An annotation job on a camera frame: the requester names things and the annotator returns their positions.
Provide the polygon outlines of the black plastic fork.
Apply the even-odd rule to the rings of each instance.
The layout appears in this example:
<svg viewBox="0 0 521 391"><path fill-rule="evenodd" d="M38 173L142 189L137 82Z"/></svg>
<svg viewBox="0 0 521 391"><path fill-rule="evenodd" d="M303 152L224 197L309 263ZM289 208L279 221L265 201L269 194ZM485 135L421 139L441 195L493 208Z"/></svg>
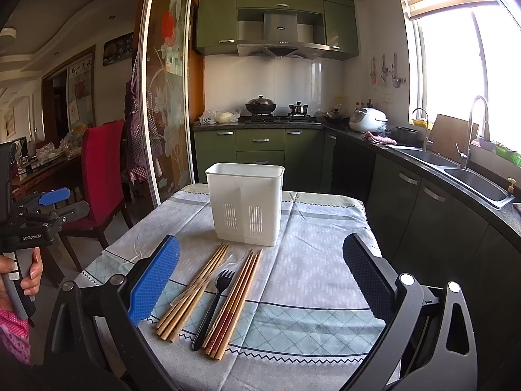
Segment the black plastic fork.
<svg viewBox="0 0 521 391"><path fill-rule="evenodd" d="M228 289L230 284L232 283L232 279L235 275L234 271L224 270L221 274L216 278L216 295L214 296L210 307L207 309L203 320L201 321L201 325L199 326L197 333L195 335L194 341L191 344L191 349L193 351L197 351L202 347L203 341L207 334L207 330L210 326L211 320L213 319L216 306L219 303L219 299L222 293Z"/></svg>

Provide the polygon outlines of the white plastic utensil holder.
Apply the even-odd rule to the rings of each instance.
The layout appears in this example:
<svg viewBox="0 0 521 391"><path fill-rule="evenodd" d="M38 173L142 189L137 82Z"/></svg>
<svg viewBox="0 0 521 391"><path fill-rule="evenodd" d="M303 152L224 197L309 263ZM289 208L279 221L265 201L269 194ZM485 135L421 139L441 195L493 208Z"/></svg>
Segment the white plastic utensil holder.
<svg viewBox="0 0 521 391"><path fill-rule="evenodd" d="M274 246L282 215L284 167L215 163L207 168L206 176L217 236Z"/></svg>

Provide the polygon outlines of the dark lower cabinets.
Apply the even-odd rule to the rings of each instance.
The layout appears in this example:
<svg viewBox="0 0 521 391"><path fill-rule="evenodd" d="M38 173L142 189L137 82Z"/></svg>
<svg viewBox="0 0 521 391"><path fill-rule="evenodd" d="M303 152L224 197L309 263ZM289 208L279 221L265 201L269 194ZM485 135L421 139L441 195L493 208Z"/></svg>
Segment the dark lower cabinets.
<svg viewBox="0 0 521 391"><path fill-rule="evenodd" d="M353 132L325 130L330 190L361 200L385 259L426 285L458 282L477 344L479 389L520 387L520 189L501 209L437 169Z"/></svg>

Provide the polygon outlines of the red upholstered chair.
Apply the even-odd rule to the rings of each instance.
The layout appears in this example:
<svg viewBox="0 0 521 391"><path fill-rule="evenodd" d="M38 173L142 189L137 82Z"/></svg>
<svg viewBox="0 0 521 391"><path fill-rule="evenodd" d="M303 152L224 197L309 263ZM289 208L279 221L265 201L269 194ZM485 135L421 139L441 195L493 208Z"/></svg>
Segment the red upholstered chair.
<svg viewBox="0 0 521 391"><path fill-rule="evenodd" d="M132 219L124 201L120 171L120 144L124 121L118 120L88 128L82 138L81 168L83 200L90 207L89 214L63 227L59 233L65 250L78 271L82 270L78 256L69 241L74 238L95 238L102 248L109 242L105 230L114 216L122 214L128 228Z"/></svg>

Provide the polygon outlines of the patterned light tablecloth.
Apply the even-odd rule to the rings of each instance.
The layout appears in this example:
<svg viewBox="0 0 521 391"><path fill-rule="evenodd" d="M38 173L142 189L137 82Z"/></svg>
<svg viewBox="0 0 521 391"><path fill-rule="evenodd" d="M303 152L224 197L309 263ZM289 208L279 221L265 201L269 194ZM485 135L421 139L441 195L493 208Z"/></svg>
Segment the patterned light tablecloth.
<svg viewBox="0 0 521 391"><path fill-rule="evenodd" d="M195 278L220 242L207 187L189 185L104 250L77 277L101 285L149 256L166 235L181 246L180 260L140 330L183 390L338 390L359 367L384 329L343 258L347 235L379 247L364 205L345 196L286 192L277 242L260 263L231 342L219 361L191 349L215 299L208 287L175 341L155 326L171 301Z"/></svg>

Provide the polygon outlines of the pink cloth on counter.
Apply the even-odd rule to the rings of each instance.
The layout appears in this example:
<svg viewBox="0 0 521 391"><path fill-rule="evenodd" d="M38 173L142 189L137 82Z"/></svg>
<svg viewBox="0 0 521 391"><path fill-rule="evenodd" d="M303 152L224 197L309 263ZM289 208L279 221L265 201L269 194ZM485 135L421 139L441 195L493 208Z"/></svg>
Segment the pink cloth on counter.
<svg viewBox="0 0 521 391"><path fill-rule="evenodd" d="M397 142L394 138L382 136L382 135L373 135L372 132L365 132L363 140L378 146L396 146Z"/></svg>

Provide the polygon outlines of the green lower cabinets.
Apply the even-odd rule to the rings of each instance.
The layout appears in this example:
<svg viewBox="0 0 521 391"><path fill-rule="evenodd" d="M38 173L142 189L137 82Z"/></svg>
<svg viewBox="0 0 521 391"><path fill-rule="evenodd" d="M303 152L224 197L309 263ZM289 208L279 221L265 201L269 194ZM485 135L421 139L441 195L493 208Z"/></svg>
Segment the green lower cabinets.
<svg viewBox="0 0 521 391"><path fill-rule="evenodd" d="M315 193L320 190L324 131L304 128L197 130L194 133L197 178L216 163L280 165L284 189Z"/></svg>

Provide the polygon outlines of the white rice cooker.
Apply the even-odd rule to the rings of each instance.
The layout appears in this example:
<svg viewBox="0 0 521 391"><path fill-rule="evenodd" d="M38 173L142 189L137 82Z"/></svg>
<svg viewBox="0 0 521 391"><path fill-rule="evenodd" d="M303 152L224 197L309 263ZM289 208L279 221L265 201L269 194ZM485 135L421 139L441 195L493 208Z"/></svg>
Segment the white rice cooker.
<svg viewBox="0 0 521 391"><path fill-rule="evenodd" d="M355 109L350 117L350 128L355 132L385 132L388 124L386 114L374 108Z"/></svg>

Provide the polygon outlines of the wooden cutting board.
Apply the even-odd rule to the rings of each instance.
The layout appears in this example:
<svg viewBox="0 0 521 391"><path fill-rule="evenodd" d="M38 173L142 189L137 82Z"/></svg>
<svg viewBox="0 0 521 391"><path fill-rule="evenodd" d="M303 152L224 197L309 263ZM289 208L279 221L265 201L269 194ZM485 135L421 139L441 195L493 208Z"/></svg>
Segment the wooden cutting board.
<svg viewBox="0 0 521 391"><path fill-rule="evenodd" d="M448 115L438 114L434 121L434 126L430 132L430 139L433 142L431 150L434 153L460 163L460 157L456 150L455 143L463 150L465 139L468 133L468 121ZM474 123L474 130L478 130L479 125Z"/></svg>

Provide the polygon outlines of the plastic bag with food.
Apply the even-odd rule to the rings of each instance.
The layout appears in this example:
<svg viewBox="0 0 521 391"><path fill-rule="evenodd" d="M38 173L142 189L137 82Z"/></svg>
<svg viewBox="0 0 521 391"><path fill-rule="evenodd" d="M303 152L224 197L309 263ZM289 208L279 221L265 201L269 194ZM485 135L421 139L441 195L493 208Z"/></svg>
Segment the plastic bag with food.
<svg viewBox="0 0 521 391"><path fill-rule="evenodd" d="M239 109L233 109L228 111L214 111L212 109L206 109L199 118L201 124L229 124L238 123L241 116Z"/></svg>

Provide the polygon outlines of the green sponge holder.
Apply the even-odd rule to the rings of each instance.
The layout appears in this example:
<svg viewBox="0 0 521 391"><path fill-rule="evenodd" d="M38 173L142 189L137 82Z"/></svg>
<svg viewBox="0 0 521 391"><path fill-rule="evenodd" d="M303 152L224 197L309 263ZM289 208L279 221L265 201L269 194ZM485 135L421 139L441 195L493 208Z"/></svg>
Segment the green sponge holder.
<svg viewBox="0 0 521 391"><path fill-rule="evenodd" d="M519 152L511 150L500 143L487 141L484 138L478 138L478 142L480 144L480 147L485 149L486 151L495 153L502 159L505 159L518 167L521 166L521 155Z"/></svg>

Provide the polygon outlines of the gas stove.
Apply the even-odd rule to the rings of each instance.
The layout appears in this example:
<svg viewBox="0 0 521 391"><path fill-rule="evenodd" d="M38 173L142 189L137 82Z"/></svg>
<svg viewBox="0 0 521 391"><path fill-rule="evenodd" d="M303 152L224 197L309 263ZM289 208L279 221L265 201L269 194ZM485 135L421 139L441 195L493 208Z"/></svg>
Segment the gas stove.
<svg viewBox="0 0 521 391"><path fill-rule="evenodd" d="M309 115L251 115L249 117L241 117L240 123L284 123L284 124L307 124L320 125L320 121L316 117Z"/></svg>

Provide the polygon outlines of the small steel pot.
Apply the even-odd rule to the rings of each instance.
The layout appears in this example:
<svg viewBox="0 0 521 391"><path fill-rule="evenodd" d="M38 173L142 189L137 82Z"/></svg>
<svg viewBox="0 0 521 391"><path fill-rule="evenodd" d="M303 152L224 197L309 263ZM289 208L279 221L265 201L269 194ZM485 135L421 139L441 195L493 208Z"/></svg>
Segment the small steel pot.
<svg viewBox="0 0 521 391"><path fill-rule="evenodd" d="M291 117L308 117L308 105L300 101L289 105Z"/></svg>

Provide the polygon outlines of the hanging ladle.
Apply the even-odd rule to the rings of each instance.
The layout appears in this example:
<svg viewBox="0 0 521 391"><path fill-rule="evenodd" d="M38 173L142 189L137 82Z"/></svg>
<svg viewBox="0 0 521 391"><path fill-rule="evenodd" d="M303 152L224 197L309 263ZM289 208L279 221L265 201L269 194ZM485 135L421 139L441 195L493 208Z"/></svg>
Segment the hanging ladle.
<svg viewBox="0 0 521 391"><path fill-rule="evenodd" d="M394 88L399 88L403 84L403 78L401 78L398 74L397 70L397 52L393 53L393 64L391 65L391 73L392 73L392 86Z"/></svg>

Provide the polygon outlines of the black wok with lid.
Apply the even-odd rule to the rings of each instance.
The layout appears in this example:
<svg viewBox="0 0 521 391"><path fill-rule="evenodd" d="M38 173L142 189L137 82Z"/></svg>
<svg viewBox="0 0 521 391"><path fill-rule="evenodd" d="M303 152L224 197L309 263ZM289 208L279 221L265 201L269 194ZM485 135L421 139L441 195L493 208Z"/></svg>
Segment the black wok with lid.
<svg viewBox="0 0 521 391"><path fill-rule="evenodd" d="M263 95L248 101L245 106L252 115L270 115L276 109L276 104Z"/></svg>

